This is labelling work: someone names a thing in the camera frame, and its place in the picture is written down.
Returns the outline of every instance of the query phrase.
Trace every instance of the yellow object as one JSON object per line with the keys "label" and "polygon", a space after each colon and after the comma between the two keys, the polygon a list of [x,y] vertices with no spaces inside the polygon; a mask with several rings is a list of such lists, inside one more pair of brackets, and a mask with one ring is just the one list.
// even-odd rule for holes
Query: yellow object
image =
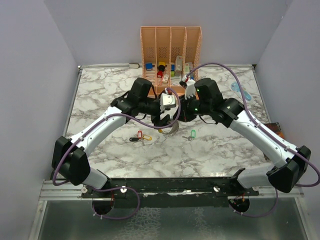
{"label": "yellow object", "polygon": [[151,141],[152,140],[152,137],[151,136],[148,136],[148,135],[142,135],[142,138],[144,140],[148,140],[148,141]]}

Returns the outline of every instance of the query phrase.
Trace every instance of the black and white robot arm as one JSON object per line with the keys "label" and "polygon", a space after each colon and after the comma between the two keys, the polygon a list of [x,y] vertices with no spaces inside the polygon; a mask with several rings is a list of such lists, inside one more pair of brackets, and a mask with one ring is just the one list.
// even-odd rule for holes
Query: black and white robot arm
{"label": "black and white robot arm", "polygon": [[[185,87],[185,95],[179,98],[181,110],[178,116],[179,121],[190,122],[197,116],[210,116],[217,124],[221,123],[244,136],[272,161],[272,164],[267,166],[240,169],[232,177],[232,182],[237,190],[245,190],[254,186],[274,186],[285,193],[291,191],[306,171],[307,164],[304,161],[277,145],[274,140],[262,132],[250,120],[242,103],[234,98],[223,99],[214,80],[203,78],[195,82],[192,79],[183,79],[180,84]],[[130,119],[125,116],[114,116],[98,124],[86,137],[82,137],[83,133],[103,118],[120,113],[132,117],[139,113],[151,115],[151,121],[155,126],[167,125],[170,122],[170,116],[166,115],[161,118],[161,114],[165,110],[176,106],[175,97],[164,92],[156,99],[148,98],[151,87],[151,82],[138,78],[131,90],[114,99],[111,106],[90,126],[70,139],[61,136],[55,143],[52,167],[57,168],[67,149],[77,141],[72,152],[64,159],[59,173],[74,185],[84,184],[96,189],[103,188],[108,181],[108,177],[102,172],[90,168],[88,157],[99,143]],[[282,141],[288,148],[297,151],[307,159],[310,158],[311,152],[307,147],[297,148],[294,144],[276,135],[258,120],[256,121],[260,127],[268,131],[274,138]]]}

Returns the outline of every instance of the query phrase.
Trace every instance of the red object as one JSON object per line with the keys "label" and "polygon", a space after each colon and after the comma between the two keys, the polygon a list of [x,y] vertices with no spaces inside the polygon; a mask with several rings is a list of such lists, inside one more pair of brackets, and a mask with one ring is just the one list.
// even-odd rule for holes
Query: red object
{"label": "red object", "polygon": [[142,131],[141,130],[138,131],[137,135],[138,135],[138,139],[142,139]]}
{"label": "red object", "polygon": [[156,76],[158,77],[158,78],[162,78],[162,76],[164,75],[164,72],[163,71],[158,71],[158,73],[156,74]]}

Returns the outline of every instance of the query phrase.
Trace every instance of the blue object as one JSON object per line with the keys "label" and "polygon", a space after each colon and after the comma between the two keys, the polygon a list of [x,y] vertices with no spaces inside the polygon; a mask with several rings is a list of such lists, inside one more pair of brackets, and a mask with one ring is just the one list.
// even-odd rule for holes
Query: blue object
{"label": "blue object", "polygon": [[[239,88],[239,85],[237,82],[234,82],[231,84],[231,89],[235,92],[235,93],[240,93],[240,88]],[[247,101],[251,101],[252,97],[251,95],[246,91],[246,90],[243,90],[244,92],[244,97]]]}
{"label": "blue object", "polygon": [[152,70],[152,63],[151,62],[146,63],[145,64],[145,69],[148,70],[148,71]]}

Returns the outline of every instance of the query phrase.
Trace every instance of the storage compartment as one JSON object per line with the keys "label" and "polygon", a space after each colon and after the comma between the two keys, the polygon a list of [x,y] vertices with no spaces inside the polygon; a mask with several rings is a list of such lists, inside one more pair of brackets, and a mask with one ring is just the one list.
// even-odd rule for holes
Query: storage compartment
{"label": "storage compartment", "polygon": [[[179,95],[185,89],[179,85],[183,76],[185,64],[199,64],[202,43],[202,31],[199,26],[142,26],[140,30],[142,77],[151,81],[156,94],[165,88],[173,88]],[[180,77],[171,77],[171,65],[175,64],[177,56],[182,56],[182,70]],[[157,77],[159,62],[165,64],[162,77]],[[194,73],[194,80],[198,80],[198,71]]]}

